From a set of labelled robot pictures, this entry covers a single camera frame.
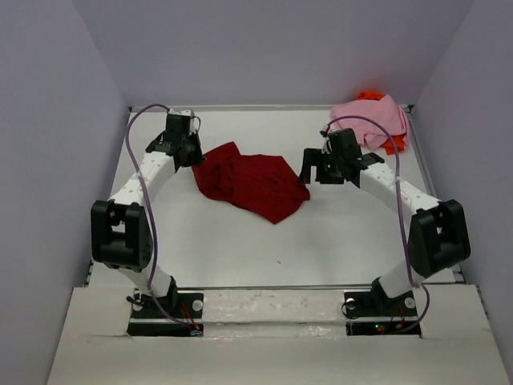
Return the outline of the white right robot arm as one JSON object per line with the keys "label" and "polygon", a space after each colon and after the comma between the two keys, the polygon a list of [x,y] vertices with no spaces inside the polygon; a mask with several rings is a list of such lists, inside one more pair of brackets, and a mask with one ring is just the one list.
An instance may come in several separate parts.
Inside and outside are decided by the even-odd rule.
{"label": "white right robot arm", "polygon": [[322,148],[303,151],[300,182],[350,182],[398,215],[406,256],[404,262],[373,281],[367,296],[375,313],[388,314],[402,295],[470,257],[467,221],[460,203],[424,193],[404,181],[376,153],[362,153],[351,129],[324,138]]}

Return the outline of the dark red t shirt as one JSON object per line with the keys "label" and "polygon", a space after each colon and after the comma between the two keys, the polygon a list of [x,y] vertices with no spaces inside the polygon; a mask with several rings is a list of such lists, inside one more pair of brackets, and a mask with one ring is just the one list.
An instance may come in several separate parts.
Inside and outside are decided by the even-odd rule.
{"label": "dark red t shirt", "polygon": [[282,156],[243,155],[229,142],[205,157],[192,171],[197,188],[208,199],[255,213],[274,225],[310,199],[309,190]]}

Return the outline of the orange t shirt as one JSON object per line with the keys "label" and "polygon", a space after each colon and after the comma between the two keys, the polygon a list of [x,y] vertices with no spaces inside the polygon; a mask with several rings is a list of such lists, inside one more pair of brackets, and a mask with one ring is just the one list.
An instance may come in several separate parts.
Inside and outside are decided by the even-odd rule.
{"label": "orange t shirt", "polygon": [[407,122],[406,113],[392,97],[377,91],[362,91],[356,96],[356,100],[372,101],[370,106],[373,112],[370,118],[381,124],[391,135],[389,138],[379,129],[363,128],[366,147],[373,151],[384,148],[387,155],[394,154],[394,146],[399,152],[405,151],[409,143],[410,124]]}

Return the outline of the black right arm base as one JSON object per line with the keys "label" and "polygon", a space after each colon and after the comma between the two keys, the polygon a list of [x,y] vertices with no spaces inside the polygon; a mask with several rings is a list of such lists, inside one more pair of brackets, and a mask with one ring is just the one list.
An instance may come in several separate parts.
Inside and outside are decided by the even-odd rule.
{"label": "black right arm base", "polygon": [[350,337],[422,335],[412,291],[383,303],[375,302],[369,290],[345,292],[341,312]]}

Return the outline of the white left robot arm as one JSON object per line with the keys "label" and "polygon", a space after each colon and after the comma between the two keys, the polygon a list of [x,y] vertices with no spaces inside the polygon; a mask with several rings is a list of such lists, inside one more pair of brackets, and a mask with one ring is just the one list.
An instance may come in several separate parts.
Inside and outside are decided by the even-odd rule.
{"label": "white left robot arm", "polygon": [[94,261],[127,277],[161,317],[176,311],[176,280],[158,265],[159,244],[151,206],[162,187],[180,169],[204,161],[200,118],[191,110],[169,111],[163,131],[136,159],[125,146],[134,172],[106,201],[91,206],[91,251]]}

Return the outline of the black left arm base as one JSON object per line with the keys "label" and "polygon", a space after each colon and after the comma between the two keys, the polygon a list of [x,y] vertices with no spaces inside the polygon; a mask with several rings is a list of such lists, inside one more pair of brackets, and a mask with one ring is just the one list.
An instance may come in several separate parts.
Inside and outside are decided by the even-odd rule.
{"label": "black left arm base", "polygon": [[132,337],[203,337],[204,294],[173,290],[157,298],[134,289],[126,296],[131,305],[127,334]]}

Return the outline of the pink t shirt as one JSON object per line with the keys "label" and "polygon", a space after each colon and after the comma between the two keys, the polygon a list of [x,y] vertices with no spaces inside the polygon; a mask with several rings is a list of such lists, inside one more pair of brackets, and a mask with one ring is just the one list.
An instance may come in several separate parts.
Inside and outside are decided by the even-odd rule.
{"label": "pink t shirt", "polygon": [[355,133],[357,143],[362,147],[366,147],[363,140],[363,128],[373,127],[374,129],[379,129],[389,138],[391,138],[390,133],[388,133],[388,131],[381,124],[370,118],[373,112],[373,108],[370,106],[372,103],[373,102],[370,100],[354,100],[348,103],[337,105],[329,113],[329,120],[335,120],[342,116],[361,116],[364,117],[364,119],[362,120],[358,118],[352,118],[338,120],[330,126],[329,131],[331,132],[339,129],[351,128]]}

